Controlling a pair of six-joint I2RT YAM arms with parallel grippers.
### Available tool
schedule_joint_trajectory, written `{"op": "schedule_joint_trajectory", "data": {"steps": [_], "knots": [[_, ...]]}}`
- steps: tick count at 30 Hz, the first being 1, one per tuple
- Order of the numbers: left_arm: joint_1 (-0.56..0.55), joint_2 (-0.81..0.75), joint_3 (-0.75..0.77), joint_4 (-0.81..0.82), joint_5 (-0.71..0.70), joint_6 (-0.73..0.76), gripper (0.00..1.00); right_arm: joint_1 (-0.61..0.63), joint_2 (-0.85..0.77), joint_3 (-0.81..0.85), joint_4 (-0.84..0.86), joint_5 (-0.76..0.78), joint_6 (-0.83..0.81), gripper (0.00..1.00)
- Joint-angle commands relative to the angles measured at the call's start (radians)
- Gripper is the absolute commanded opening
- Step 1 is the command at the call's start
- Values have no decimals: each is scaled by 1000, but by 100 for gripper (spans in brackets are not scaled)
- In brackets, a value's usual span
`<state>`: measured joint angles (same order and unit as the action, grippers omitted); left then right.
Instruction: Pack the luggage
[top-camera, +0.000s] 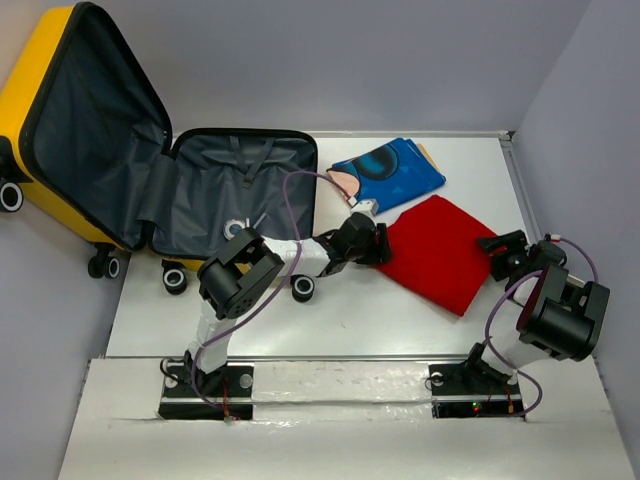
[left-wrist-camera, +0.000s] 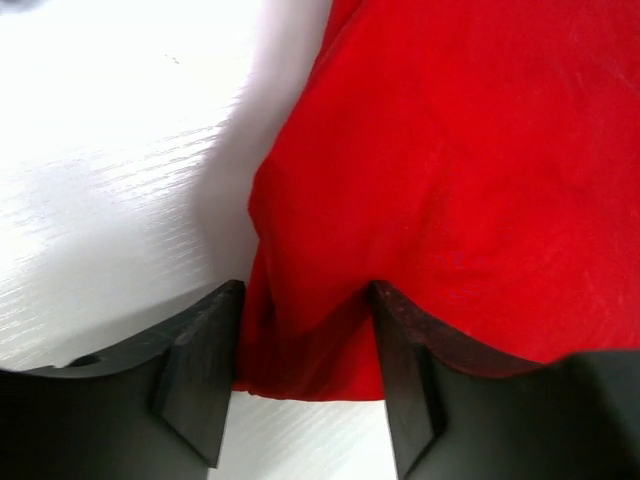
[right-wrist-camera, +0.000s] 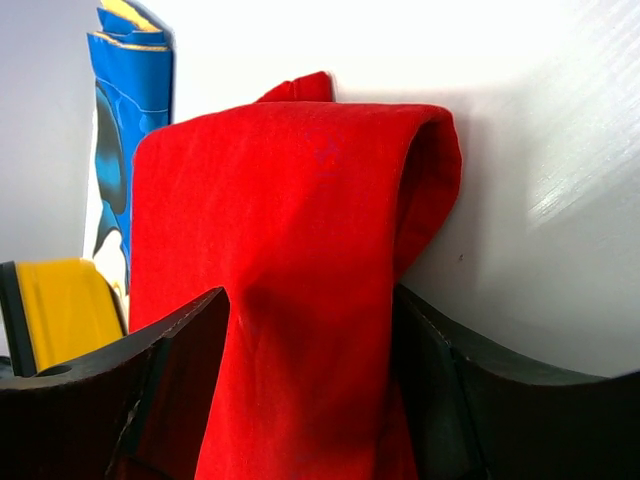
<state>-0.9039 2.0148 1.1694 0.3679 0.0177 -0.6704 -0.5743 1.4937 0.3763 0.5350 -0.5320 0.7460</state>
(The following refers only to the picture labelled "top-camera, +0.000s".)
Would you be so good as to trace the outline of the red cloth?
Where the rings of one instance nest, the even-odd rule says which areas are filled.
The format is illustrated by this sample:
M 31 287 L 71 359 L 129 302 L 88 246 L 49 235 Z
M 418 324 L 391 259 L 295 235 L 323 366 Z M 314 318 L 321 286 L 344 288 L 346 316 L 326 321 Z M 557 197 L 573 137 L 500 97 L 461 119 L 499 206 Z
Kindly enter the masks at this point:
M 449 313 L 463 316 L 490 275 L 479 238 L 496 233 L 449 200 L 433 195 L 387 228 L 391 260 L 377 269 Z

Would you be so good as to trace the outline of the blue cartoon cloth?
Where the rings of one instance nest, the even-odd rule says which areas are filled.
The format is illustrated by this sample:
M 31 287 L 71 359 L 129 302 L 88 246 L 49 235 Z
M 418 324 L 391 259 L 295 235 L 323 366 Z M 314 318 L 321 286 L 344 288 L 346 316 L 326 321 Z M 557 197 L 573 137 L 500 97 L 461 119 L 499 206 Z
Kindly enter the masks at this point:
M 327 175 L 355 205 L 375 200 L 382 213 L 442 187 L 446 177 L 426 150 L 411 139 L 396 138 L 367 153 L 334 163 Z

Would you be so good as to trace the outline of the houndstooth patterned pen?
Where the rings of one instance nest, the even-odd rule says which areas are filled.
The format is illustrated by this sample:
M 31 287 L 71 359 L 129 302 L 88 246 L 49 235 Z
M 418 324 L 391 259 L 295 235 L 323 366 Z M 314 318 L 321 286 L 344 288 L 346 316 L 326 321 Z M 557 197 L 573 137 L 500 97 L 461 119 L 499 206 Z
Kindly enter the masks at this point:
M 255 224 L 254 224 L 254 228 L 257 229 L 259 225 L 261 225 L 263 223 L 263 221 L 266 219 L 267 214 L 266 212 L 264 212 L 263 214 L 261 214 L 261 216 L 256 220 Z

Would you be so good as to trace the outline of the yellow hard-shell suitcase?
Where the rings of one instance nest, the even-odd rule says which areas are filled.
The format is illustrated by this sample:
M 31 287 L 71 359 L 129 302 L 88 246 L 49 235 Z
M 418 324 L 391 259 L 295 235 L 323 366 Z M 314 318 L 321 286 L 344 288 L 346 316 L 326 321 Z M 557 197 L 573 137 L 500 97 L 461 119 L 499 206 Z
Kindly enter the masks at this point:
M 317 168 L 300 131 L 174 135 L 119 28 L 88 1 L 41 17 L 1 92 L 1 208 L 30 201 L 92 244 L 94 278 L 118 275 L 117 251 L 148 249 L 181 294 L 228 220 L 254 228 L 264 212 L 261 235 L 309 237 Z

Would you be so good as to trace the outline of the small round tin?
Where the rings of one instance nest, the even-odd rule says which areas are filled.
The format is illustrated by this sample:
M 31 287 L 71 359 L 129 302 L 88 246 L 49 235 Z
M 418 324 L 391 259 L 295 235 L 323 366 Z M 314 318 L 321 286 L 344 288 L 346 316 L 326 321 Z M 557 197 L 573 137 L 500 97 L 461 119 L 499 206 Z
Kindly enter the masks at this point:
M 240 219 L 228 220 L 223 227 L 223 235 L 227 240 L 231 240 L 240 231 L 246 228 L 246 224 Z

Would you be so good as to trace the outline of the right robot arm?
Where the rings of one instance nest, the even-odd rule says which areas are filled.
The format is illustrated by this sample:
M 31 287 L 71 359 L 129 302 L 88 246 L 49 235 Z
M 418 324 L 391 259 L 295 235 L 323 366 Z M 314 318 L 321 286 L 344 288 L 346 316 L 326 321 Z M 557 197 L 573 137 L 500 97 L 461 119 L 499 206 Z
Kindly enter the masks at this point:
M 506 383 L 540 360 L 580 362 L 592 354 L 611 291 L 581 246 L 559 234 L 530 244 L 521 230 L 476 243 L 491 276 L 507 284 L 460 368 L 468 390 Z

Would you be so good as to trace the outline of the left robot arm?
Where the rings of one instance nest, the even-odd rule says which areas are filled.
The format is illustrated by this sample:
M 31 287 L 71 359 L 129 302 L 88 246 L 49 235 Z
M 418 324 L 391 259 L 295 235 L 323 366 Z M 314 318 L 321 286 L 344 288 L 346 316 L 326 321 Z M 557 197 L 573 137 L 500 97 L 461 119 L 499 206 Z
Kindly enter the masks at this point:
M 209 395 L 221 383 L 228 344 L 237 320 L 250 310 L 276 280 L 305 303 L 316 280 L 336 275 L 347 264 L 384 265 L 392 250 L 387 225 L 354 211 L 337 229 L 297 240 L 276 240 L 245 228 L 206 260 L 197 272 L 200 318 L 194 340 L 185 352 L 186 381 L 195 392 Z

